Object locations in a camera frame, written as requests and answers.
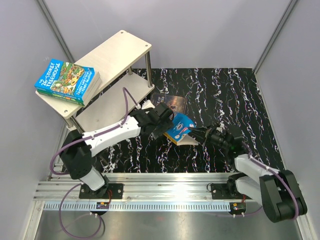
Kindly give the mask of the blue paperback book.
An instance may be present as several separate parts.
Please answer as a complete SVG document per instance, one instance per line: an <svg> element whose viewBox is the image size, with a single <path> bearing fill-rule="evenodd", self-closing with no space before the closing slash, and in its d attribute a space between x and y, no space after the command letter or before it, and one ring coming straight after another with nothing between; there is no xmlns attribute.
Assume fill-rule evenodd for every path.
<svg viewBox="0 0 320 240"><path fill-rule="evenodd" d="M175 112L172 122L173 127L164 133L164 136L172 143L176 146L197 146L199 144L194 138L189 136L189 133L191 132L189 128L194 128L195 124L188 116L180 112Z"/></svg>

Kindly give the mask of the dark green 104-storey treehouse book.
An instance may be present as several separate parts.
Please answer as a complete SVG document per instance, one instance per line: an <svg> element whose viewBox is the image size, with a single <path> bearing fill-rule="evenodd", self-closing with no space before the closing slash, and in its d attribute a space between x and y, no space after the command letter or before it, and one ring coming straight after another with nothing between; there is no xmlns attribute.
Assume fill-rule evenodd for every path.
<svg viewBox="0 0 320 240"><path fill-rule="evenodd" d="M94 97L94 93L101 83L101 78L96 75L90 82L82 80L81 83L74 86L63 86L61 81L54 81L52 89L37 89L37 92L40 95L60 99L85 107Z"/></svg>

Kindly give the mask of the blue 26-storey treehouse book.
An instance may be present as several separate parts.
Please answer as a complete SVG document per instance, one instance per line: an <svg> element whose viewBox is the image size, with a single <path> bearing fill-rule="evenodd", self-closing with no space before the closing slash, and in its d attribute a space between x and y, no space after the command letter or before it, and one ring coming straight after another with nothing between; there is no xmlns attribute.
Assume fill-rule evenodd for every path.
<svg viewBox="0 0 320 240"><path fill-rule="evenodd" d="M54 81L61 81L63 87L74 86L83 80L90 82L95 76L100 77L100 73L93 67L52 59L34 87L36 90L51 90Z"/></svg>

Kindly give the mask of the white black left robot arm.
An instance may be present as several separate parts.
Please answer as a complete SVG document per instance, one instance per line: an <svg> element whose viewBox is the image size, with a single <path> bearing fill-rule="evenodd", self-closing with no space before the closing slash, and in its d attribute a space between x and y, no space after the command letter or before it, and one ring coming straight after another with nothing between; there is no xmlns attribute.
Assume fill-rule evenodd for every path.
<svg viewBox="0 0 320 240"><path fill-rule="evenodd" d="M71 131L59 157L73 180L80 180L84 194L101 199L109 194L109 179L93 165L93 158L106 148L126 139L148 135L158 138L173 126L174 112L165 103L146 101L124 119L91 132Z"/></svg>

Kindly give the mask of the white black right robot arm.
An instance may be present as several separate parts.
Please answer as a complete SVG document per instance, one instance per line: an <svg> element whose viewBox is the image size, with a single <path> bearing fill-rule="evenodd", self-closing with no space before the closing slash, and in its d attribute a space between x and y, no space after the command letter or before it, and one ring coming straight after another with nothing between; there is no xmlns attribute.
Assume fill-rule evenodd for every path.
<svg viewBox="0 0 320 240"><path fill-rule="evenodd" d="M202 145L224 151L237 172L229 177L226 192L233 199L245 195L256 201L268 219L277 223L305 215L308 207L294 173L270 167L253 156L238 126L190 127L188 135Z"/></svg>

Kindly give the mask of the dark tale of two cities book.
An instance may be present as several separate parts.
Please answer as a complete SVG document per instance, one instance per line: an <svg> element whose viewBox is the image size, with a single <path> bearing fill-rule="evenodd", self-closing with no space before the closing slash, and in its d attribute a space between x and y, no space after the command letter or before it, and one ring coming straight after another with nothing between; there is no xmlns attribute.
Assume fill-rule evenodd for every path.
<svg viewBox="0 0 320 240"><path fill-rule="evenodd" d="M165 103L173 112L184 114L187 106L187 99L182 96L153 93L150 101L156 107L160 103Z"/></svg>

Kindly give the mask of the white two-tier shelf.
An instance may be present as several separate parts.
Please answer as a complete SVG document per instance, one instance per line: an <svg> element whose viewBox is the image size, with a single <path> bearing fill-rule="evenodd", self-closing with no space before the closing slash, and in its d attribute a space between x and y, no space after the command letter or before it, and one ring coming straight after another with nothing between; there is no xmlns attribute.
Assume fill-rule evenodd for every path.
<svg viewBox="0 0 320 240"><path fill-rule="evenodd" d="M152 45L120 30L80 58L76 64L93 67L101 79L94 93L98 98L79 115L80 105L50 96L39 97L52 107L70 130L91 132L120 121L155 86L152 83L150 50Z"/></svg>

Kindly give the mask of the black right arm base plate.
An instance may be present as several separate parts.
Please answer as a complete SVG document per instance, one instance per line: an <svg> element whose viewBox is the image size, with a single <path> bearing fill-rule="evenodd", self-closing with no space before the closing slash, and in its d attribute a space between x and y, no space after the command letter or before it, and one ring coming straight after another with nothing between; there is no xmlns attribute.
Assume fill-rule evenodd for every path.
<svg viewBox="0 0 320 240"><path fill-rule="evenodd" d="M210 183L209 190L213 200L243 200L244 195L227 183Z"/></svg>

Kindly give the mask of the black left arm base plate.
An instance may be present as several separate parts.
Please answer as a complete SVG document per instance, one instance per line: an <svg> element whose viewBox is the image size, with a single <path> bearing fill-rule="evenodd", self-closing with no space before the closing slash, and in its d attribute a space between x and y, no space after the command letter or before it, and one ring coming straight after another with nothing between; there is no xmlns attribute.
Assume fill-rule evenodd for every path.
<svg viewBox="0 0 320 240"><path fill-rule="evenodd" d="M122 183L109 183L108 186L103 186L100 189L93 191L86 184L80 187L80 199L111 199L121 200L124 192L124 184Z"/></svg>

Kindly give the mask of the aluminium rail frame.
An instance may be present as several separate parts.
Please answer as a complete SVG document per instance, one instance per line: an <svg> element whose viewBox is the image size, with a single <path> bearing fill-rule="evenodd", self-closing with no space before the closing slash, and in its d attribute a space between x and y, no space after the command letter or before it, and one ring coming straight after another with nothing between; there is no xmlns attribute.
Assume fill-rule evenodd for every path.
<svg viewBox="0 0 320 240"><path fill-rule="evenodd" d="M307 215L295 221L272 223L252 200L247 214L228 214L230 197L212 198L209 183L227 181L228 173L110 173L121 198L113 198L103 215L99 240L316 240ZM96 199L80 199L77 180L51 175L38 183L25 240L66 240L58 209L77 236L91 235L99 221L89 215Z"/></svg>

